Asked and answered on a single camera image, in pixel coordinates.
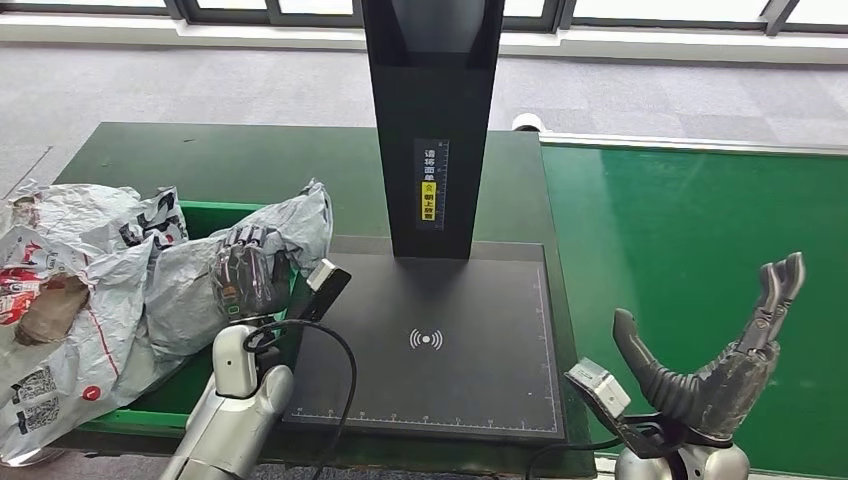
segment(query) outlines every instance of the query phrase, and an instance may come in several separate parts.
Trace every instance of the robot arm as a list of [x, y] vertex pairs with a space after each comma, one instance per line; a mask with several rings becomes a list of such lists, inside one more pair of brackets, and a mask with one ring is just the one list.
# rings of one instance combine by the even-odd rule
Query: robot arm
[[748, 458], [732, 443], [733, 434], [774, 372], [780, 354], [775, 338], [805, 275], [800, 253], [763, 265], [761, 295], [742, 334], [692, 374], [662, 366], [639, 338], [630, 312], [616, 310], [615, 342], [658, 413], [625, 416], [630, 398], [609, 372], [588, 359], [566, 378], [627, 446], [616, 462], [617, 479], [748, 478]]
[[[291, 398], [294, 376], [271, 351], [276, 337], [261, 327], [287, 306], [289, 264], [282, 252], [263, 254], [265, 236], [266, 230], [255, 226], [234, 229], [218, 252], [212, 269], [215, 298], [231, 324], [215, 337], [212, 377], [161, 480], [248, 478]], [[307, 279], [311, 296], [305, 318], [319, 321], [350, 278], [322, 260]]]
[[294, 389], [284, 365], [257, 381], [255, 354], [242, 343], [255, 327], [225, 328], [212, 346], [214, 374], [186, 423], [162, 480], [246, 479]]

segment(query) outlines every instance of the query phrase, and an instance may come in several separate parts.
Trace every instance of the green plastic crate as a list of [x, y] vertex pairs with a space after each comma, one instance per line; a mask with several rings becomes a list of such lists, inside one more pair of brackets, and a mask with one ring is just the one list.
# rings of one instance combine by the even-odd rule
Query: green plastic crate
[[[264, 205], [181, 201], [189, 238], [229, 228]], [[182, 436], [189, 413], [212, 374], [206, 348], [166, 379], [159, 388], [125, 408], [103, 415], [82, 430], [151, 436]]]

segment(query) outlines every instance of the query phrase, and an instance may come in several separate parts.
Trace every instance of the qr code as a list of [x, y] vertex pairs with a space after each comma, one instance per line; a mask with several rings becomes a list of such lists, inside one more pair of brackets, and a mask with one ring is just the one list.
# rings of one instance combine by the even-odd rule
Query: qr code
[[15, 396], [12, 403], [17, 405], [35, 397], [56, 391], [56, 383], [50, 373], [50, 367], [44, 367], [27, 375], [19, 383], [12, 385]]
[[33, 430], [50, 425], [57, 418], [59, 418], [59, 397], [53, 397], [44, 403], [18, 412], [18, 428], [21, 430], [21, 435], [26, 435]]

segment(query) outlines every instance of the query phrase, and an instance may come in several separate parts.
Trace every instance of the black wire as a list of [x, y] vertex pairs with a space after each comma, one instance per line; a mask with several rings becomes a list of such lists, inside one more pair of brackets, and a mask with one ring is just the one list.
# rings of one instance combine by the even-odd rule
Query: black wire
[[536, 465], [536, 462], [542, 458], [543, 456], [555, 452], [557, 450], [563, 451], [575, 451], [575, 452], [585, 452], [585, 451], [595, 451], [595, 450], [604, 450], [607, 448], [612, 448], [617, 445], [621, 445], [622, 441], [620, 438], [612, 438], [605, 442], [600, 443], [587, 443], [583, 445], [576, 445], [571, 443], [554, 443], [553, 445], [548, 445], [544, 447], [530, 457], [530, 460], [527, 461], [527, 469], [524, 470], [524, 480], [533, 480], [533, 467]]
[[344, 429], [345, 423], [347, 422], [348, 414], [350, 414], [350, 407], [353, 404], [353, 396], [356, 393], [356, 357], [353, 356], [353, 350], [350, 349], [350, 345], [348, 345], [345, 339], [342, 338], [342, 336], [339, 335], [335, 330], [331, 329], [326, 325], [311, 322], [308, 320], [279, 320], [274, 323], [263, 325], [251, 332], [247, 336], [247, 338], [244, 339], [242, 347], [246, 352], [249, 353], [259, 353], [264, 350], [267, 350], [271, 345], [277, 342], [277, 338], [268, 338], [264, 342], [260, 340], [260, 342], [256, 345], [251, 344], [260, 336], [272, 332], [273, 330], [285, 327], [287, 325], [297, 325], [301, 327], [314, 328], [326, 333], [327, 335], [333, 337], [333, 339], [338, 342], [339, 345], [341, 345], [341, 347], [347, 354], [347, 359], [350, 361], [350, 390], [347, 394], [347, 402], [345, 402], [345, 407], [344, 410], [342, 410], [342, 415], [339, 419], [338, 425], [336, 426], [336, 431], [333, 434], [333, 439], [330, 440], [330, 444], [327, 446], [327, 450], [324, 452], [324, 457], [321, 459], [321, 462], [318, 464], [315, 473], [312, 475], [312, 480], [318, 480], [318, 477], [321, 476], [321, 473], [324, 471], [324, 467], [332, 457], [333, 452], [336, 450], [336, 445], [339, 443], [339, 439], [342, 436], [342, 430]]

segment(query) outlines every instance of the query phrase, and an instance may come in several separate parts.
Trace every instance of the gray carpet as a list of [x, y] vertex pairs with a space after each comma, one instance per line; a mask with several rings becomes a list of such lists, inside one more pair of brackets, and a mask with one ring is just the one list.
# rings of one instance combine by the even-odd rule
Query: gray carpet
[[[846, 145], [848, 70], [503, 58], [490, 126], [524, 112], [566, 133]], [[372, 126], [374, 110], [362, 53], [0, 43], [0, 196], [53, 181], [101, 121]], [[154, 479], [165, 461], [68, 454], [0, 478]], [[255, 478], [307, 473], [268, 465]]]

